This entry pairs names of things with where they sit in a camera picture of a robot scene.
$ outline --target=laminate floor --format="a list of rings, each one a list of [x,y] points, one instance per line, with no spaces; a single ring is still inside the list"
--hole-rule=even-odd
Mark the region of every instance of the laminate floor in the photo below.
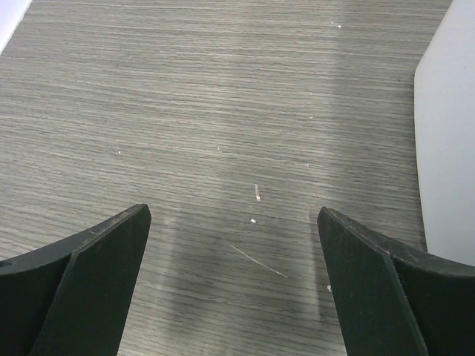
[[[315,215],[424,248],[413,74],[449,3],[33,0],[0,56],[0,258],[145,202],[120,355],[345,355]]]

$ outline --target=gray wood-grain floor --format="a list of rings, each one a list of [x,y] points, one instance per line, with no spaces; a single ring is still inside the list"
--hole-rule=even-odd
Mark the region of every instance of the gray wood-grain floor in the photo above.
[[[0,56],[0,258],[146,202],[120,355],[345,355],[315,214],[424,248],[413,74],[449,3],[33,0]]]

